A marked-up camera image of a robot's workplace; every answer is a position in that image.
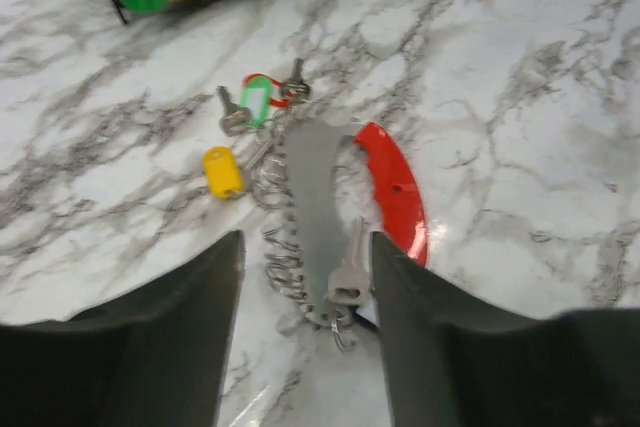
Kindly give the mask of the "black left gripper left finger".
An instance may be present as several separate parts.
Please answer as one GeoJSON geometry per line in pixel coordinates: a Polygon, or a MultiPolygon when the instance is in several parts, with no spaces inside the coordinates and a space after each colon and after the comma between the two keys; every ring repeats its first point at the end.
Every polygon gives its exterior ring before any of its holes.
{"type": "Polygon", "coordinates": [[[5,426],[211,426],[244,276],[235,230],[65,321],[1,329],[5,426]]]}

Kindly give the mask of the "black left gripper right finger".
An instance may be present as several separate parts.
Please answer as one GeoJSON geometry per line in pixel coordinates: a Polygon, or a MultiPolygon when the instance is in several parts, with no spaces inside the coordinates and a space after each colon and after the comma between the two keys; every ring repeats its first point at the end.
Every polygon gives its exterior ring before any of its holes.
{"type": "Polygon", "coordinates": [[[635,426],[639,312],[534,319],[471,295],[371,239],[391,420],[396,426],[635,426]]]}

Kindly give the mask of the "steel key organizer red handle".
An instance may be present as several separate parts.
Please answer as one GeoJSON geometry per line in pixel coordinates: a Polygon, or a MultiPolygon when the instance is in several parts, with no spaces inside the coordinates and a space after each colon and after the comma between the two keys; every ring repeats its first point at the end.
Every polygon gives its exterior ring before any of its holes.
{"type": "Polygon", "coordinates": [[[271,247],[270,283],[293,300],[313,324],[330,327],[335,308],[325,298],[331,272],[341,265],[352,221],[341,200],[338,163],[349,145],[365,155],[382,230],[408,257],[424,266],[429,256],[426,208],[413,170],[393,136],[375,122],[296,122],[274,140],[256,196],[272,211],[263,233],[271,247]]]}

